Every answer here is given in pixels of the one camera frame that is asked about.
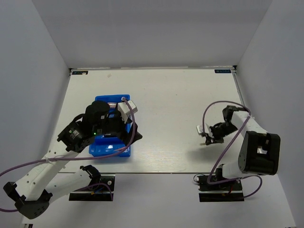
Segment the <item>pink cap crayon tube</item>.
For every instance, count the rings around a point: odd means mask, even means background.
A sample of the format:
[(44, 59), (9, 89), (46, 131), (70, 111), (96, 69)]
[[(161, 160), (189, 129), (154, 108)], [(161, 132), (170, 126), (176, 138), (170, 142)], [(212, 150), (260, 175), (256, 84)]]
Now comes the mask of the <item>pink cap crayon tube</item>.
[(110, 109), (115, 109), (116, 106), (117, 106), (117, 103), (114, 103), (114, 102), (108, 102), (108, 105), (110, 107)]

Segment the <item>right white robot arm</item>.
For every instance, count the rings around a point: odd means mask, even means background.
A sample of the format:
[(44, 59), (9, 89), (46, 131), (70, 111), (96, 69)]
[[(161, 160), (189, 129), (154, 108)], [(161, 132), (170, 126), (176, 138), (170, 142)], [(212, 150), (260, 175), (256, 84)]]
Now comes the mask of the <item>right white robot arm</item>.
[(224, 138), (232, 133), (241, 135), (243, 142), (237, 160), (221, 164), (222, 157), (235, 141), (231, 140), (212, 168), (208, 184), (224, 190), (232, 181), (256, 175), (275, 175), (279, 165), (280, 136), (263, 129), (244, 106), (228, 105), (222, 113), (223, 122), (197, 126), (198, 133), (206, 139), (205, 144), (223, 143)]

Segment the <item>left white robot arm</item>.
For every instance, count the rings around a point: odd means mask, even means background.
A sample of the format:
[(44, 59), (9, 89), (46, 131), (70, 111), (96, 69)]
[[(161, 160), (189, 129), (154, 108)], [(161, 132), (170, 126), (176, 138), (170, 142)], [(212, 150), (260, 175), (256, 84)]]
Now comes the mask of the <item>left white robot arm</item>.
[(57, 199), (82, 189), (94, 190), (101, 185), (100, 173), (92, 165), (82, 166), (74, 174), (54, 181), (54, 177), (70, 161), (84, 160), (79, 154), (93, 144), (97, 136), (111, 135), (124, 144), (112, 156), (126, 151), (135, 141), (142, 139), (137, 131), (134, 114), (137, 107), (132, 100), (122, 97), (115, 109), (104, 101), (94, 101), (83, 114), (76, 116), (58, 135), (57, 144), (41, 160), (18, 165), (34, 165), (21, 179), (8, 182), (3, 189), (14, 201), (15, 209), (28, 219), (41, 216)]

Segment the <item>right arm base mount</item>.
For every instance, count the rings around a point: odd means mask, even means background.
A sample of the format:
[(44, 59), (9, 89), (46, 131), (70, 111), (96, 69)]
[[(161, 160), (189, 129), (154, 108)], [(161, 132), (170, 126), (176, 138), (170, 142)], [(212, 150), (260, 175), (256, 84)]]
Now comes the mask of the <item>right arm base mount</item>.
[(200, 202), (242, 202), (243, 188), (240, 181), (230, 181), (222, 184), (209, 185), (208, 176), (196, 174), (193, 181), (198, 185)]

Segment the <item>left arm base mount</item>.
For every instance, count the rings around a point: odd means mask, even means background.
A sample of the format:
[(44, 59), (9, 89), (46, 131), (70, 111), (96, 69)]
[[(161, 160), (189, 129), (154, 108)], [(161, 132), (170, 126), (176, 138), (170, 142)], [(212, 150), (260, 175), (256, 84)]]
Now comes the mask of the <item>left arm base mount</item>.
[(103, 202), (113, 201), (115, 175), (103, 175), (100, 177), (101, 185), (77, 190), (69, 194), (69, 201)]

